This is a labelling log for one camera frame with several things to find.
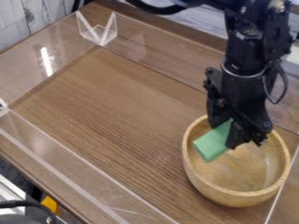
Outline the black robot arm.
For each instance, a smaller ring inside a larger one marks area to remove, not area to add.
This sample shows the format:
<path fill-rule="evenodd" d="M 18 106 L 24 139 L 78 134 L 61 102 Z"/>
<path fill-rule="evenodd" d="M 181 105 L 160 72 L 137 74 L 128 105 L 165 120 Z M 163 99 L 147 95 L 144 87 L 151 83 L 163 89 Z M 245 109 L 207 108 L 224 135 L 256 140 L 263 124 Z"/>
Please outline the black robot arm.
<path fill-rule="evenodd" d="M 224 12 L 228 34 L 220 69 L 205 70 L 208 122 L 231 122 L 224 138 L 233 149 L 261 144 L 273 129 L 267 104 L 277 104 L 285 91 L 272 95 L 276 80 L 285 80 L 281 58 L 291 53 L 291 0 L 172 0 L 183 8 L 207 4 Z"/>

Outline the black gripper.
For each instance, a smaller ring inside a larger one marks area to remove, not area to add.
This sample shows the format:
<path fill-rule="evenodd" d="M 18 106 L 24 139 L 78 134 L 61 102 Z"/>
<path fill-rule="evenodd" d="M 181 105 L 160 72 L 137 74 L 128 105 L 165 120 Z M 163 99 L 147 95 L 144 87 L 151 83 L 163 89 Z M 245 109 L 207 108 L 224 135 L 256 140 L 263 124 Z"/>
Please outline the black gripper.
<path fill-rule="evenodd" d="M 215 129 L 231 121 L 225 146 L 235 150 L 253 142 L 260 146 L 273 130 L 267 102 L 277 104 L 285 96 L 288 79 L 279 62 L 252 76 L 231 74 L 225 67 L 205 69 L 203 86 L 208 93 L 207 112 Z"/>

